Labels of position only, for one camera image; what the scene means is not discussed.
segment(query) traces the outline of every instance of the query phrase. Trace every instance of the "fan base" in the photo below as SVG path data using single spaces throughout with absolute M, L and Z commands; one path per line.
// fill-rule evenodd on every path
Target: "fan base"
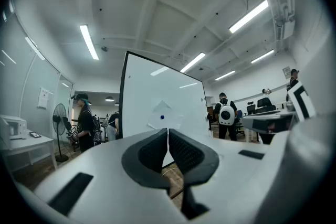
M 62 156 L 56 155 L 55 159 L 57 162 L 63 163 L 63 162 L 66 162 L 69 159 L 69 157 L 67 155 L 62 155 Z

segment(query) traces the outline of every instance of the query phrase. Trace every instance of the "fluorescent ceiling light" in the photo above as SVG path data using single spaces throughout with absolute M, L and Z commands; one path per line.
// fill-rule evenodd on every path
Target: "fluorescent ceiling light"
M 89 49 L 93 59 L 94 60 L 99 60 L 99 58 L 97 56 L 97 53 L 96 53 L 96 50 L 94 49 L 90 34 L 89 34 L 88 26 L 87 25 L 81 25 L 81 26 L 79 26 L 79 28 L 82 32 L 82 35 L 83 35 L 83 38 L 85 40 L 86 46 L 88 46 L 88 49 Z
M 189 86 L 196 85 L 196 84 L 197 84 L 197 82 L 193 83 L 193 84 L 186 85 L 186 86 L 181 86 L 180 88 L 185 88 L 185 87 L 189 87 Z
M 253 60 L 251 63 L 254 63 L 254 62 L 256 62 L 256 61 L 259 61 L 259 60 L 262 59 L 263 57 L 266 57 L 266 56 L 272 54 L 273 52 L 274 52 L 274 50 L 271 50 L 270 52 L 264 54 L 263 56 L 260 56 L 259 58 Z
M 14 11 L 12 0 L 9 0 L 8 4 L 9 4 L 9 10 L 12 13 Z
M 16 64 L 16 62 L 11 58 L 11 57 L 9 57 L 9 55 L 7 54 L 7 53 L 5 53 L 4 52 L 4 50 L 1 50 L 3 53 L 4 53 L 4 55 L 6 55 L 13 63 L 15 63 Z
M 180 72 L 184 73 L 190 67 L 192 67 L 194 64 L 196 64 L 199 60 L 201 60 L 204 56 L 205 56 L 205 54 L 201 52 L 194 60 L 192 60 L 190 63 L 188 63 Z
M 166 70 L 168 70 L 168 69 L 169 69 L 169 67 L 163 67 L 163 68 L 160 68 L 159 70 L 154 71 L 153 73 L 151 73 L 151 76 L 156 76 L 157 74 L 160 74 L 160 73 L 162 73 L 163 71 L 166 71 Z
M 41 54 L 41 52 L 33 44 L 33 41 L 29 37 L 26 37 L 25 39 L 28 42 L 28 44 L 31 46 L 31 48 L 33 49 L 33 51 L 39 56 L 39 58 L 41 58 L 41 60 L 45 60 L 44 56 Z
M 221 77 L 219 77 L 219 78 L 217 78 L 217 79 L 215 79 L 215 80 L 220 80 L 220 79 L 222 79 L 222 78 L 224 78 L 224 77 L 226 77 L 226 76 L 228 76 L 228 75 L 233 74 L 234 72 L 235 72 L 235 70 L 233 70 L 233 71 L 229 72 L 228 74 L 225 74 L 225 75 L 223 75 L 223 76 L 221 76 Z
M 112 96 L 107 96 L 107 97 L 105 98 L 105 101 L 107 101 L 107 102 L 113 102 L 114 99 L 113 99 Z
M 261 4 L 259 4 L 256 8 L 251 10 L 248 14 L 246 14 L 243 18 L 241 18 L 238 22 L 236 22 L 232 27 L 229 28 L 231 33 L 234 33 L 238 29 L 240 29 L 243 25 L 248 23 L 250 20 L 252 20 L 254 17 L 256 17 L 259 13 L 261 13 L 265 8 L 268 7 L 267 0 L 263 1 Z

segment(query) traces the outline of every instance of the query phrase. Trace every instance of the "cap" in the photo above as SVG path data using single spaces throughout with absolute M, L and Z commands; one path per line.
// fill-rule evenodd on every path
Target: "cap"
M 77 93 L 74 96 L 72 96 L 71 99 L 75 99 L 75 100 L 86 99 L 86 100 L 89 100 L 89 97 L 86 93 L 80 92 L 80 93 Z
M 291 72 L 290 72 L 290 74 L 293 75 L 294 72 L 299 73 L 299 70 L 292 69 Z

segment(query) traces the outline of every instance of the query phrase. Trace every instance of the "floor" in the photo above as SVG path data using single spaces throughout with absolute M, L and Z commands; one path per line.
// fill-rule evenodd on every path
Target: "floor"
M 219 133 L 219 126 L 218 125 L 212 125 L 212 130 L 215 138 L 218 138 Z M 226 140 L 230 140 L 229 135 L 225 136 Z M 237 134 L 238 141 L 245 142 L 246 138 L 242 134 Z M 253 141 L 252 143 L 258 143 L 256 139 L 256 133 L 254 133 Z M 61 144 L 61 153 L 62 155 L 67 155 L 69 159 L 64 163 L 57 163 L 58 167 L 62 167 L 63 165 L 67 164 L 68 162 L 71 162 L 74 158 L 80 155 L 80 150 L 76 149 L 76 152 L 73 152 L 72 148 L 69 148 L 69 145 L 67 143 L 63 143 L 60 141 Z M 57 143 L 54 143 L 54 149 L 55 149 L 55 155 L 58 154 L 58 146 Z M 54 166 L 50 159 L 50 157 L 42 159 L 38 162 L 36 162 L 33 166 L 27 166 L 23 169 L 20 169 L 18 171 L 13 172 L 14 179 L 17 182 L 20 182 L 30 190 L 34 190 L 36 186 L 49 174 L 53 173 Z M 171 190 L 170 190 L 170 197 L 174 197 L 172 201 L 174 202 L 174 205 L 180 209 L 182 206 L 182 200 L 183 200 L 183 175 L 181 171 L 178 169 L 177 165 L 174 163 L 165 169 L 162 170 L 163 176 L 166 176 L 170 182 L 171 182 Z

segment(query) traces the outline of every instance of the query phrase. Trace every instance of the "white round backpack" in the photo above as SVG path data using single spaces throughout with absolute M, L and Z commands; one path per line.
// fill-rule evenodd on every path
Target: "white round backpack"
M 235 123 L 235 110 L 232 106 L 230 106 L 231 101 L 227 100 L 226 104 L 222 104 L 221 102 L 218 102 L 218 104 L 221 105 L 221 110 L 219 111 L 218 115 L 218 122 L 221 125 L 228 125 L 231 126 Z

